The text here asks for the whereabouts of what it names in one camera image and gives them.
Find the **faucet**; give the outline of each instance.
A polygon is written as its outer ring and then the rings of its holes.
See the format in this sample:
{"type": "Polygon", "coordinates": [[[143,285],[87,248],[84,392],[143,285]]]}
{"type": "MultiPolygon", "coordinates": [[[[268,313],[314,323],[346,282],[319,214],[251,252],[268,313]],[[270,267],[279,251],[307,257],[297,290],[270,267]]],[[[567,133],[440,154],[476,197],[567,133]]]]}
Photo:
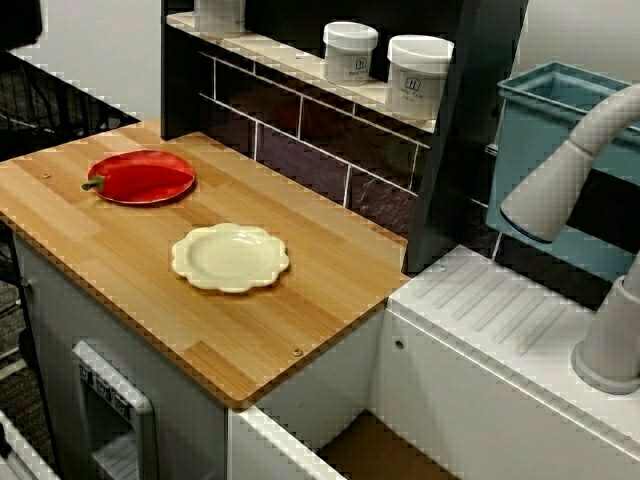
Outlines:
{"type": "MultiPolygon", "coordinates": [[[[500,211],[507,222],[535,241],[553,242],[571,216],[596,157],[637,121],[640,84],[596,105],[505,198],[500,211]]],[[[571,364],[582,380],[603,392],[625,395],[640,388],[640,252],[628,273],[613,283],[587,336],[575,346],[571,364]]]]}

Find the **white shelf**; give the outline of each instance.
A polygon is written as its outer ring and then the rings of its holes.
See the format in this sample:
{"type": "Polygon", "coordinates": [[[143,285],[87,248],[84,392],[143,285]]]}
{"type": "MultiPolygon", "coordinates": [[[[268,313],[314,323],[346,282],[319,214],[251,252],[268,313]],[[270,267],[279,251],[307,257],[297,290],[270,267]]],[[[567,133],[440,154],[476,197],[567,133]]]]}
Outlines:
{"type": "Polygon", "coordinates": [[[385,82],[370,79],[364,85],[357,87],[335,85],[325,80],[323,76],[324,59],[252,32],[246,32],[237,38],[211,37],[196,31],[193,12],[168,15],[167,24],[261,65],[350,100],[357,105],[370,108],[425,132],[433,133],[435,120],[408,119],[387,109],[384,103],[387,89],[385,82]]]}

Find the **ice dispenser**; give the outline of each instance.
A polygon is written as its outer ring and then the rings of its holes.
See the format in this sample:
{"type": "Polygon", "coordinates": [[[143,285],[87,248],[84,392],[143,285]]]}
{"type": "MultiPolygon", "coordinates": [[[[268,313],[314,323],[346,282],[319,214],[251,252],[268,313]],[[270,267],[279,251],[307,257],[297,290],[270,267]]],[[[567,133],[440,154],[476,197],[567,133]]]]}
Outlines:
{"type": "Polygon", "coordinates": [[[73,348],[80,415],[99,478],[157,480],[154,412],[149,399],[84,341],[73,348]]]}

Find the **white cabinet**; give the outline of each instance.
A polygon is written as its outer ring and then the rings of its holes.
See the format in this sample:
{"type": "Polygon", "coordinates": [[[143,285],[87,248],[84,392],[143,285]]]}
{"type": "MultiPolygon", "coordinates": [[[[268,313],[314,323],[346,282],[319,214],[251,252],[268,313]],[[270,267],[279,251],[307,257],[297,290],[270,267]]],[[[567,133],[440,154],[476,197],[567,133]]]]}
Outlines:
{"type": "Polygon", "coordinates": [[[30,285],[25,291],[27,309],[64,478],[97,479],[91,432],[108,435],[113,425],[122,425],[123,433],[127,429],[124,420],[118,424],[112,418],[117,414],[111,406],[95,395],[88,396],[88,408],[102,415],[89,417],[102,418],[103,425],[92,429],[83,421],[72,352],[84,341],[153,405],[158,479],[223,480],[224,406],[40,253],[14,238],[21,274],[30,285]]]}
{"type": "Polygon", "coordinates": [[[229,480],[342,479],[314,452],[364,409],[464,480],[638,478],[638,462],[602,438],[419,326],[382,317],[229,412],[229,480]]]}

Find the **cream plate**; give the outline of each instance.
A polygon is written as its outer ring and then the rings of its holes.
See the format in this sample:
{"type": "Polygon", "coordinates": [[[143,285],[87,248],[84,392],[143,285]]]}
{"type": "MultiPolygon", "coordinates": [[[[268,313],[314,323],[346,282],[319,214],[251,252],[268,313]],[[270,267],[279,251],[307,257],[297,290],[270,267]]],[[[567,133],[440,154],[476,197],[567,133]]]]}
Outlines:
{"type": "Polygon", "coordinates": [[[220,223],[176,243],[171,266],[195,287],[239,293],[275,282],[289,266],[285,250],[282,240],[261,228],[220,223]]]}

